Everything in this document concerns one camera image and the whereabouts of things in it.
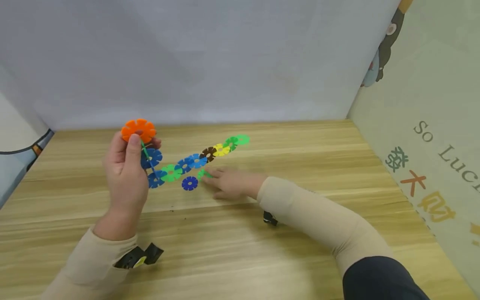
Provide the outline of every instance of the orange flower piece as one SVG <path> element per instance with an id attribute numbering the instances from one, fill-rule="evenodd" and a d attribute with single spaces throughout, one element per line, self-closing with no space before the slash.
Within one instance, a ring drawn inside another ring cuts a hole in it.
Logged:
<path id="1" fill-rule="evenodd" d="M 156 134 L 155 127 L 152 122 L 145 119 L 130 120 L 125 123 L 121 129 L 122 138 L 128 142 L 132 134 L 138 134 L 144 144 L 149 143 Z"/>

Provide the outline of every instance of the blue flower piece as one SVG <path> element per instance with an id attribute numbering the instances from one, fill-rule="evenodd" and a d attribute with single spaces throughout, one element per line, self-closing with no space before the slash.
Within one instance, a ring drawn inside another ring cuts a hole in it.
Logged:
<path id="1" fill-rule="evenodd" d="M 153 149 L 153 148 L 147 148 L 147 153 L 148 156 L 150 156 L 150 161 L 152 162 L 152 165 L 155 167 L 162 161 L 162 153 L 158 149 Z M 149 169 L 151 168 L 150 163 L 148 162 L 147 157 L 145 156 L 145 153 L 142 151 L 142 158 L 140 159 L 140 165 L 144 169 Z"/>
<path id="2" fill-rule="evenodd" d="M 192 160 L 192 163 L 188 165 L 191 168 L 198 169 L 207 164 L 207 158 L 206 157 L 200 158 L 200 154 L 198 153 L 190 155 L 188 159 Z"/>
<path id="3" fill-rule="evenodd" d="M 193 191 L 197 188 L 197 186 L 198 180 L 193 176 L 189 176 L 181 182 L 181 187 L 183 187 L 183 189 L 186 191 Z"/>
<path id="4" fill-rule="evenodd" d="M 150 189 L 155 189 L 160 185 L 164 184 L 165 181 L 161 180 L 163 176 L 167 175 L 165 171 L 159 170 L 155 171 L 155 173 L 151 173 L 148 175 L 148 187 Z"/>
<path id="5" fill-rule="evenodd" d="M 182 159 L 182 160 L 179 160 L 179 162 L 177 163 L 177 166 L 180 166 L 180 168 L 183 170 L 183 174 L 185 173 L 188 173 L 190 172 L 190 170 L 192 169 L 190 167 L 190 165 L 193 163 L 193 159 L 191 159 L 190 157 L 187 157 L 185 159 Z"/>

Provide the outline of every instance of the cartoon character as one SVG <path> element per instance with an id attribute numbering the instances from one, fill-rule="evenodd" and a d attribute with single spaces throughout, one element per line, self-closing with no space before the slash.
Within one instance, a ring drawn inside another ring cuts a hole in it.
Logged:
<path id="1" fill-rule="evenodd" d="M 363 78 L 361 86 L 371 86 L 375 82 L 380 81 L 384 77 L 384 67 L 387 62 L 390 60 L 392 54 L 392 45 L 395 43 L 398 35 L 400 34 L 400 29 L 403 25 L 403 19 L 408 8 L 412 4 L 413 0 L 402 0 L 387 27 L 384 40 L 380 43 L 375 57 L 373 58 L 370 67 Z"/>

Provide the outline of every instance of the wood grain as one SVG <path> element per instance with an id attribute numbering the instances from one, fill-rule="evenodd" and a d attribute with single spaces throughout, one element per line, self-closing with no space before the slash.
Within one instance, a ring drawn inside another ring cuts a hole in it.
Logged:
<path id="1" fill-rule="evenodd" d="M 162 165 L 249 135 L 249 145 L 211 164 L 267 172 L 325 194 L 371 222 L 432 299 L 475 299 L 351 121 L 157 129 Z M 105 212 L 101 158 L 113 133 L 56 133 L 0 211 L 2 299 L 35 299 Z M 321 245 L 264 224 L 251 199 L 211 195 L 203 185 L 186 192 L 180 180 L 150 191 L 140 244 L 152 241 L 165 253 L 132 271 L 115 299 L 342 298 L 335 262 Z"/>

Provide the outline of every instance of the green flower piece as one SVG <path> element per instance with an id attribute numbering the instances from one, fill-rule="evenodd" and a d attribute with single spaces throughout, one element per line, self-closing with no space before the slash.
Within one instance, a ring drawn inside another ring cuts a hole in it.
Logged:
<path id="1" fill-rule="evenodd" d="M 236 136 L 236 138 L 238 139 L 237 145 L 246 145 L 250 143 L 250 137 L 248 135 L 239 134 Z"/>
<path id="2" fill-rule="evenodd" d="M 213 178 L 213 176 L 210 175 L 207 171 L 201 170 L 200 172 L 198 172 L 197 179 L 200 181 L 200 180 L 202 180 L 202 177 L 203 177 L 203 176 L 207 176 L 207 177 Z"/>
<path id="3" fill-rule="evenodd" d="M 173 182 L 181 177 L 183 174 L 183 169 L 179 165 L 168 165 L 162 168 L 162 171 L 166 172 L 165 176 L 162 176 L 160 179 L 165 182 Z"/>
<path id="4" fill-rule="evenodd" d="M 236 136 L 231 136 L 225 140 L 223 147 L 230 147 L 230 152 L 232 152 L 233 150 L 237 149 L 238 141 L 239 140 Z"/>

